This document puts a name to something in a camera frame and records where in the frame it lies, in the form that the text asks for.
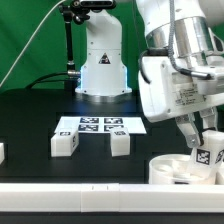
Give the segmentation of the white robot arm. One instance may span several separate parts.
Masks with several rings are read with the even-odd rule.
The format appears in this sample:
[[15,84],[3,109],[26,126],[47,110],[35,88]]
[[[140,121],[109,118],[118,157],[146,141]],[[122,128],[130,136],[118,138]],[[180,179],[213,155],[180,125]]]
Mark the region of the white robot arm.
[[[106,12],[112,0],[81,0],[90,10],[87,60],[77,91],[96,100],[129,91],[121,61],[121,25]],[[190,148],[217,130],[224,104],[224,42],[210,25],[224,22],[224,0],[136,0],[147,50],[138,83],[151,122],[173,118]]]

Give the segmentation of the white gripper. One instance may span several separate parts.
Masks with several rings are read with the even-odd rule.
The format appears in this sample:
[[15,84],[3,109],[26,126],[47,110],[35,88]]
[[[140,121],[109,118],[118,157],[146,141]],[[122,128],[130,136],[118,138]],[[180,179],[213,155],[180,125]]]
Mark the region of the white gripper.
[[138,75],[140,98],[145,117],[151,122],[175,118],[189,148],[201,145],[193,112],[200,111],[204,129],[218,130],[218,112],[224,93],[199,93],[198,83],[177,73],[166,57],[144,57],[143,70],[150,83]]

